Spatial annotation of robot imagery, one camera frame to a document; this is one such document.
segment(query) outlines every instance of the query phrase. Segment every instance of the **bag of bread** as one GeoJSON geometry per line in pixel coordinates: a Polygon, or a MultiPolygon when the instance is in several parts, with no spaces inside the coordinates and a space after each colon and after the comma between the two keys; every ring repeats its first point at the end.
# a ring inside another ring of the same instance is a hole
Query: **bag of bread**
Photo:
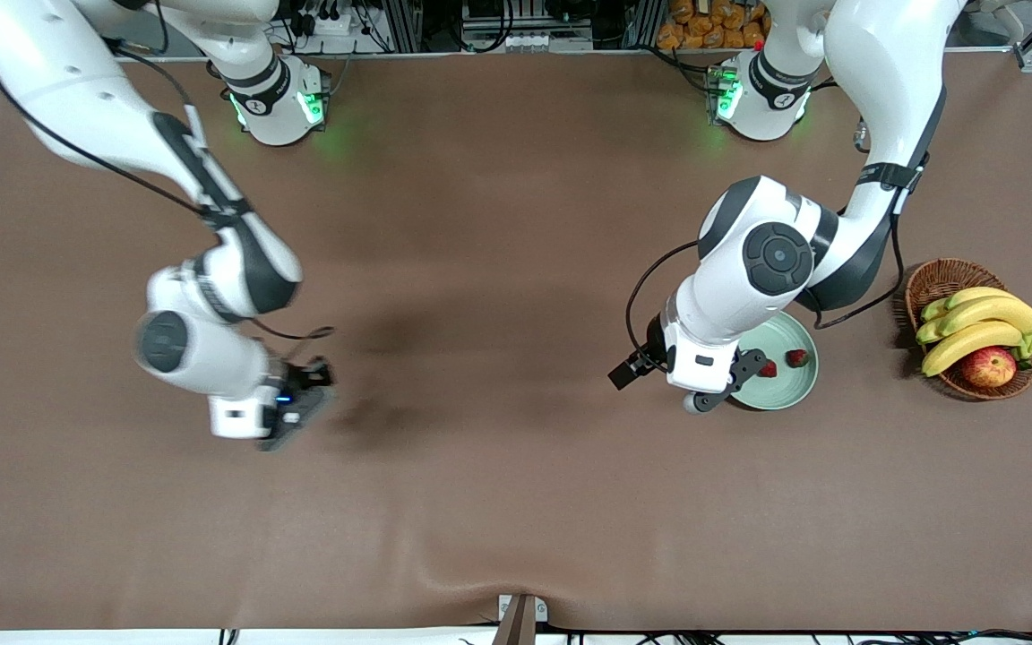
{"type": "Polygon", "coordinates": [[[668,8],[671,9],[671,20],[678,24],[687,24],[696,17],[696,4],[691,0],[671,0],[668,8]]]}
{"type": "Polygon", "coordinates": [[[743,45],[744,47],[754,47],[759,42],[763,42],[765,37],[763,37],[763,28],[759,26],[759,22],[749,22],[743,25],[743,45]]]}
{"type": "Polygon", "coordinates": [[[687,23],[687,33],[691,36],[706,36],[716,24],[711,22],[711,17],[694,17],[687,23]]]}
{"type": "Polygon", "coordinates": [[[743,25],[743,7],[731,0],[712,0],[711,20],[724,29],[738,29],[743,25]]]}
{"type": "Polygon", "coordinates": [[[683,29],[679,25],[663,24],[659,33],[655,34],[655,47],[674,50],[679,47],[680,40],[683,40],[683,29]]]}
{"type": "Polygon", "coordinates": [[[711,31],[705,33],[703,36],[703,45],[708,50],[716,50],[722,47],[723,45],[723,28],[716,25],[711,28],[711,31]]]}
{"type": "Polygon", "coordinates": [[[723,47],[729,50],[743,49],[743,34],[734,29],[723,30],[723,47]]]}

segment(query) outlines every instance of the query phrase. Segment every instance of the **black cable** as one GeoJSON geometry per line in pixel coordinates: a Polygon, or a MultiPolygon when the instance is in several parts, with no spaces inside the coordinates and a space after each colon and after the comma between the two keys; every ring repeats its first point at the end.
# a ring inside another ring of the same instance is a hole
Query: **black cable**
{"type": "MultiPolygon", "coordinates": [[[[457,3],[451,4],[451,7],[453,7],[454,11],[456,5],[458,4],[457,3]]],[[[471,52],[474,54],[487,54],[488,52],[497,50],[502,44],[508,41],[508,37],[513,34],[513,28],[515,28],[516,26],[516,9],[513,7],[513,0],[505,0],[505,6],[508,8],[508,26],[507,28],[505,28],[505,13],[503,9],[501,9],[499,32],[496,33],[495,40],[492,40],[492,43],[488,44],[487,47],[483,50],[477,50],[475,45],[466,44],[463,41],[463,39],[459,37],[458,33],[456,33],[455,30],[455,24],[463,26],[463,20],[461,20],[461,18],[456,15],[455,12],[453,12],[454,24],[448,25],[448,36],[451,36],[453,42],[455,42],[455,44],[464,52],[471,52]]]]}
{"type": "Polygon", "coordinates": [[[695,87],[703,94],[711,93],[711,91],[708,90],[708,87],[706,87],[705,85],[700,85],[700,83],[697,83],[696,79],[690,76],[690,72],[684,68],[683,63],[679,62],[679,57],[677,57],[675,50],[671,51],[671,57],[675,59],[676,69],[679,70],[679,73],[681,74],[681,76],[683,76],[684,80],[687,80],[687,85],[695,87]]]}
{"type": "Polygon", "coordinates": [[[297,53],[297,39],[294,37],[294,32],[289,28],[289,18],[282,17],[282,24],[286,26],[286,36],[289,37],[289,53],[297,53]]]}
{"type": "Polygon", "coordinates": [[[811,92],[817,92],[819,90],[826,90],[828,87],[839,87],[839,82],[835,80],[835,77],[828,77],[827,80],[819,83],[811,88],[811,92]]]}
{"type": "Polygon", "coordinates": [[[635,297],[639,295],[640,289],[643,289],[643,283],[647,281],[651,273],[654,273],[656,268],[659,268],[660,264],[671,260],[672,256],[685,252],[685,250],[699,244],[699,240],[687,241],[687,244],[677,246],[675,249],[670,250],[670,252],[663,254],[663,257],[660,257],[659,260],[652,262],[651,266],[648,266],[648,269],[644,270],[642,277],[640,277],[640,281],[635,284],[635,289],[632,289],[632,295],[627,296],[627,307],[625,311],[623,311],[623,322],[627,324],[627,338],[631,338],[632,347],[634,347],[635,351],[639,352],[639,355],[642,356],[643,362],[650,364],[650,366],[654,367],[656,370],[663,372],[664,375],[667,375],[668,368],[664,367],[663,364],[656,363],[655,360],[652,360],[651,356],[648,356],[648,352],[643,351],[643,347],[640,346],[640,342],[635,338],[635,330],[632,329],[632,305],[635,304],[635,297]]]}
{"type": "Polygon", "coordinates": [[[139,187],[146,188],[147,191],[152,191],[157,193],[158,195],[165,197],[165,199],[168,199],[173,203],[180,205],[181,207],[188,209],[188,212],[196,213],[198,216],[205,215],[203,209],[201,209],[200,207],[196,207],[194,204],[189,203],[189,201],[187,200],[183,200],[180,196],[176,196],[173,193],[169,193],[164,188],[156,187],[154,184],[149,183],[149,181],[147,180],[140,179],[140,176],[132,172],[123,170],[123,168],[120,168],[114,165],[112,163],[107,162],[107,160],[99,158],[98,155],[93,155],[91,153],[88,153],[87,151],[82,150],[80,147],[77,147],[74,143],[68,141],[68,139],[65,138],[65,136],[58,134],[58,132],[54,132],[53,130],[51,130],[50,127],[46,127],[44,123],[37,121],[37,119],[34,119],[33,115],[29,114],[29,111],[26,111],[25,107],[21,106],[20,103],[18,103],[17,99],[11,97],[9,92],[5,91],[5,87],[3,86],[3,82],[1,80],[0,80],[0,90],[3,91],[3,96],[7,99],[7,102],[13,105],[13,107],[15,107],[15,109],[19,110],[22,114],[22,116],[24,116],[24,119],[26,119],[26,121],[32,123],[34,127],[39,128],[39,130],[46,136],[50,136],[51,139],[55,139],[55,141],[57,141],[58,143],[62,143],[63,146],[70,148],[71,151],[78,153],[78,155],[84,156],[84,158],[87,158],[88,160],[97,163],[99,166],[106,168],[106,170],[116,172],[119,175],[124,176],[124,179],[132,181],[132,183],[138,184],[139,187]]]}
{"type": "Polygon", "coordinates": [[[316,338],[324,338],[331,335],[333,331],[336,331],[336,328],[324,326],[313,329],[310,333],[304,334],[303,336],[298,336],[276,330],[273,327],[269,327],[266,323],[261,322],[261,320],[258,320],[257,318],[250,318],[249,321],[254,325],[257,325],[258,328],[261,328],[262,331],[266,331],[266,333],[278,336],[279,338],[289,340],[290,342],[315,342],[316,338]]]}
{"type": "Polygon", "coordinates": [[[169,82],[169,85],[173,86],[173,89],[176,91],[178,95],[180,95],[180,97],[181,97],[181,102],[185,103],[185,105],[193,105],[194,104],[193,100],[191,98],[189,98],[189,93],[186,92],[185,87],[181,86],[181,83],[178,82],[178,78],[173,77],[172,73],[169,73],[169,72],[165,71],[165,69],[163,68],[163,66],[155,63],[154,61],[147,60],[147,58],[141,58],[141,57],[139,57],[138,54],[134,54],[132,52],[127,52],[127,50],[123,50],[123,49],[120,49],[120,47],[119,49],[115,49],[115,53],[122,54],[123,57],[130,58],[132,61],[139,62],[141,65],[146,65],[146,66],[148,66],[148,68],[151,68],[152,70],[155,70],[163,78],[166,78],[166,80],[169,82]]]}
{"type": "Polygon", "coordinates": [[[356,12],[356,20],[361,21],[361,26],[369,30],[368,37],[373,39],[373,43],[385,54],[391,54],[392,47],[389,47],[389,41],[385,40],[384,36],[382,36],[381,29],[378,28],[377,21],[373,20],[373,11],[369,9],[369,5],[365,3],[365,0],[356,0],[356,3],[353,4],[353,11],[356,12]]]}
{"type": "Polygon", "coordinates": [[[165,54],[169,49],[169,30],[165,26],[165,17],[161,15],[161,0],[154,0],[154,5],[159,11],[159,26],[161,28],[161,49],[155,52],[156,55],[165,54]]]}
{"type": "Polygon", "coordinates": [[[669,55],[665,54],[663,50],[659,50],[658,47],[652,47],[651,44],[634,44],[632,45],[632,47],[630,47],[630,50],[643,50],[644,52],[651,52],[652,54],[655,55],[656,58],[659,58],[660,61],[668,63],[668,65],[673,66],[673,68],[679,68],[699,73],[708,73],[708,68],[705,68],[705,66],[692,65],[680,62],[675,57],[669,57],[669,55]]]}
{"type": "MultiPolygon", "coordinates": [[[[814,312],[815,329],[829,329],[831,327],[834,327],[835,325],[839,325],[839,323],[846,323],[847,320],[854,318],[857,315],[863,314],[864,311],[871,309],[871,307],[875,307],[876,304],[878,304],[878,302],[884,301],[886,298],[892,297],[894,294],[897,294],[898,290],[902,289],[902,283],[904,283],[906,279],[906,265],[904,264],[904,262],[902,262],[902,249],[901,246],[898,244],[898,213],[894,212],[894,205],[898,203],[898,199],[900,198],[901,192],[902,192],[901,189],[896,189],[896,194],[894,195],[894,199],[890,201],[890,241],[892,243],[892,247],[894,250],[894,264],[898,265],[898,278],[896,279],[896,281],[894,281],[894,286],[883,295],[880,295],[875,299],[872,299],[872,301],[856,309],[852,312],[849,312],[849,314],[839,316],[839,318],[836,318],[831,322],[823,322],[823,305],[819,304],[818,298],[815,297],[813,291],[811,291],[810,289],[808,289],[808,287],[806,287],[806,289],[803,289],[803,291],[806,291],[807,296],[811,298],[811,302],[813,302],[815,309],[814,312]]],[[[860,642],[858,645],[878,645],[878,644],[876,642],[860,642]]]]}

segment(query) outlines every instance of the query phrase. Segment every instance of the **banana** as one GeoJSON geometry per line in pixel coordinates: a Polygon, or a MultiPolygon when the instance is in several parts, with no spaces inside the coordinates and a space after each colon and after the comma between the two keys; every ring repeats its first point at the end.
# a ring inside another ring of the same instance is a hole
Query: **banana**
{"type": "Polygon", "coordinates": [[[937,330],[939,334],[949,336],[982,320],[1004,320],[1019,328],[1022,334],[1032,334],[1032,308],[1020,299],[1001,295],[969,299],[953,307],[937,320],[937,330]]]}
{"type": "Polygon", "coordinates": [[[930,304],[922,310],[922,320],[924,323],[929,323],[930,320],[935,318],[942,318],[942,316],[946,315],[947,311],[962,304],[963,302],[987,296],[1006,296],[1008,298],[1017,299],[1014,294],[1011,294],[1008,291],[995,289],[995,287],[970,287],[970,289],[963,289],[952,296],[935,299],[934,302],[930,302],[930,304]]]}
{"type": "Polygon", "coordinates": [[[918,327],[917,333],[913,334],[914,342],[917,342],[920,346],[926,346],[926,344],[937,343],[942,340],[941,334],[941,318],[934,318],[930,322],[925,323],[925,325],[918,327]]]}
{"type": "Polygon", "coordinates": [[[972,351],[992,346],[1022,347],[1024,343],[1022,332],[1008,322],[978,322],[957,334],[946,336],[930,350],[930,354],[922,360],[922,373],[927,377],[934,377],[972,351]]]}
{"type": "Polygon", "coordinates": [[[1002,289],[995,289],[995,287],[970,287],[970,289],[963,289],[959,293],[946,298],[946,310],[954,309],[965,301],[987,296],[1006,296],[1019,299],[1014,294],[1002,289]]]}

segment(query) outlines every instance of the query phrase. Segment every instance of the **fruit basket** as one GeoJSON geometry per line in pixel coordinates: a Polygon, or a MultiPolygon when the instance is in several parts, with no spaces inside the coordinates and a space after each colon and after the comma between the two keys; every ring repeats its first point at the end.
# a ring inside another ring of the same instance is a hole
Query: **fruit basket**
{"type": "MultiPolygon", "coordinates": [[[[982,265],[958,258],[947,257],[939,260],[929,261],[923,264],[910,275],[906,282],[906,315],[909,316],[910,325],[917,329],[920,316],[923,308],[926,308],[935,299],[947,297],[970,287],[995,287],[995,289],[1006,289],[996,275],[990,272],[982,265]]],[[[922,346],[923,354],[929,352],[926,346],[922,346]]],[[[978,388],[967,383],[962,377],[959,364],[954,364],[938,376],[948,388],[972,399],[977,400],[999,400],[1019,395],[1032,384],[1031,370],[1018,370],[1017,375],[1007,384],[996,388],[978,388]]]]}

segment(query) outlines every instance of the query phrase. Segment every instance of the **red apple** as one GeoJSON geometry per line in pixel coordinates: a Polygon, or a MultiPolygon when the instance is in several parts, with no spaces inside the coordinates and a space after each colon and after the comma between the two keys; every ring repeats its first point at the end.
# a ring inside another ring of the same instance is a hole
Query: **red apple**
{"type": "Polygon", "coordinates": [[[996,388],[1010,383],[1017,375],[1017,360],[1000,347],[979,349],[962,359],[962,377],[979,388],[996,388]]]}

